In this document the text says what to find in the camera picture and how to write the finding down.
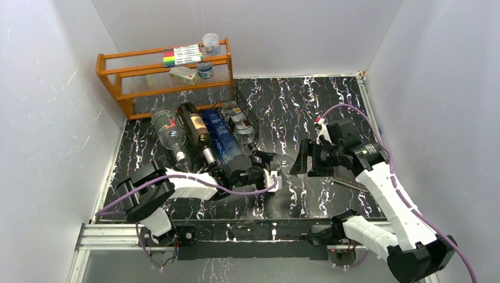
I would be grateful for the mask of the square clear liquor bottle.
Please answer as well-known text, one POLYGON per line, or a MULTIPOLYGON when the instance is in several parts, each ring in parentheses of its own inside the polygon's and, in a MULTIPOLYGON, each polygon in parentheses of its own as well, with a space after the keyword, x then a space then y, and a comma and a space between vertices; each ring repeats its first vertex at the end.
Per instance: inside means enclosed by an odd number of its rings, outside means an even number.
POLYGON ((233 100, 222 104, 221 115, 241 152, 247 153, 245 148, 251 143, 256 143, 255 123, 233 100))

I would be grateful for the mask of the blue water bottle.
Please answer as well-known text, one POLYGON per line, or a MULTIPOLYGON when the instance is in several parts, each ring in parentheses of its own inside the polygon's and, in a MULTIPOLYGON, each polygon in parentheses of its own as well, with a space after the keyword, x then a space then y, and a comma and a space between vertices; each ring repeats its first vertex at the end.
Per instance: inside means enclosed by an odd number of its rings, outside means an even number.
POLYGON ((201 112, 201 116, 223 164, 227 164, 227 162, 242 154, 241 148, 217 110, 204 110, 201 112))

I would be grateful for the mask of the dark wine bottle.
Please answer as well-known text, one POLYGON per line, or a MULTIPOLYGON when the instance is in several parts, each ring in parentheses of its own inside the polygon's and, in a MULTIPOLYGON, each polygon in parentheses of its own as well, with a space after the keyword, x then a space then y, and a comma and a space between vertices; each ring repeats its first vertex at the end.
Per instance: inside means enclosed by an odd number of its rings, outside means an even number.
POLYGON ((179 105, 177 112, 191 145, 205 158, 210 169, 216 167, 218 162, 212 153, 212 138, 196 106, 185 102, 179 105))

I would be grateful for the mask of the clear bottle red label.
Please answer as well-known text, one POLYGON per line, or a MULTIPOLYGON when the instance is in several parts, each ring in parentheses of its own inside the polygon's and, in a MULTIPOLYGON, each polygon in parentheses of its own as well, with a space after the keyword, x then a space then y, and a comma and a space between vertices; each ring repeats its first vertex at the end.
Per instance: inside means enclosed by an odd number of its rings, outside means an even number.
POLYGON ((157 108, 152 112, 152 122, 161 145, 173 153, 176 163, 187 163, 183 150, 186 134, 176 112, 168 107, 157 108))

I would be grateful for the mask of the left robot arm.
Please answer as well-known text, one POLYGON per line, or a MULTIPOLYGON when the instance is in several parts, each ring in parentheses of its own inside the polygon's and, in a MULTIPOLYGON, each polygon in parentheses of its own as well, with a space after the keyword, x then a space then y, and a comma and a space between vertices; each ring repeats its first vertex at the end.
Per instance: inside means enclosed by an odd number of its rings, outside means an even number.
POLYGON ((116 186, 128 223, 141 224, 139 238, 147 246, 171 246, 183 231, 175 227, 163 208, 169 199, 219 200, 229 195, 259 195, 282 188, 282 178, 270 168, 272 153, 263 160, 239 154, 207 173, 185 173, 151 162, 128 175, 116 186), (235 188, 253 186, 252 192, 235 188))

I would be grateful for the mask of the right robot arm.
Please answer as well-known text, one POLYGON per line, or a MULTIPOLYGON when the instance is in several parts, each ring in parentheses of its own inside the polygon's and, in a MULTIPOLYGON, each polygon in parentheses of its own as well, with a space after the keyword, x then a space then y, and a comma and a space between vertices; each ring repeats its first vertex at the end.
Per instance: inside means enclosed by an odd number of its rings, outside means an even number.
POLYGON ((361 243, 387 262, 399 282, 416 282, 444 269, 455 254, 455 240, 440 236, 413 213, 412 202, 402 200, 399 181, 390 173, 390 159, 381 145, 363 142, 349 119, 327 123, 319 118, 314 127, 317 138, 301 140, 290 174, 327 177, 338 167, 346 168, 374 197, 392 231, 350 209, 334 216, 330 227, 312 226, 301 239, 315 246, 361 243))

